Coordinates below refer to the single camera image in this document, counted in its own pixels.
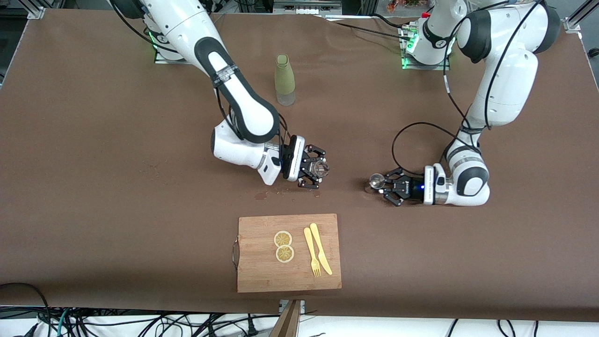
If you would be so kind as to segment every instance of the lemon slice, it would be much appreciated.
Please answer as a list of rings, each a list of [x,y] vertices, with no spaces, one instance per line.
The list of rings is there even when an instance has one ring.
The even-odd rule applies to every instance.
[[[277,260],[282,263],[291,261],[294,258],[294,255],[294,249],[291,248],[290,245],[282,245],[278,247],[277,252],[275,253]]]
[[[288,231],[282,230],[274,235],[274,244],[277,245],[277,247],[290,245],[292,241],[293,239]]]

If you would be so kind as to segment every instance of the cutting board handle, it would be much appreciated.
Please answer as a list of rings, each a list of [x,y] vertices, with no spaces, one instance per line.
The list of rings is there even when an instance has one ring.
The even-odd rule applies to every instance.
[[[235,270],[237,270],[237,266],[239,265],[239,235],[235,238],[235,242],[233,242],[232,255],[233,266],[235,267]]]

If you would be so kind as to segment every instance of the metal handle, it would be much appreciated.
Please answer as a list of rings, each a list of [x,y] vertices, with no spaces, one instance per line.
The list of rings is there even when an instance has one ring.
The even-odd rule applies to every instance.
[[[235,263],[235,247],[239,248],[239,235],[235,238],[235,242],[233,242],[233,266],[235,267],[235,270],[237,270],[237,267],[239,266],[239,261],[237,261],[237,263]]]

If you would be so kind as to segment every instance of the green bottle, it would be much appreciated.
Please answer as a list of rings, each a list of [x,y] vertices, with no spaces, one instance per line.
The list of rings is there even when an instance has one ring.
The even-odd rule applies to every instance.
[[[277,68],[274,70],[274,89],[277,101],[282,106],[290,106],[295,102],[295,77],[291,69],[289,57],[285,54],[277,56]]]

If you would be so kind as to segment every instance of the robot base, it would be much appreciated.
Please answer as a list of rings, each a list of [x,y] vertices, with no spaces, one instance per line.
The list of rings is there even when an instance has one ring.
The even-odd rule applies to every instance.
[[[155,64],[190,64],[185,59],[180,60],[169,60],[165,59],[159,52],[155,52],[154,54],[154,63]]]
[[[404,28],[398,28],[397,32],[400,36],[407,36],[413,38],[414,32],[410,30],[411,26],[404,25]],[[412,54],[407,52],[407,49],[410,47],[410,43],[412,41],[400,40],[400,50],[401,50],[401,68],[402,69],[416,69],[416,70],[443,70],[443,61],[438,64],[424,64],[418,62]],[[451,47],[447,51],[447,58],[445,59],[445,66],[447,70],[449,70],[449,55],[451,54]]]

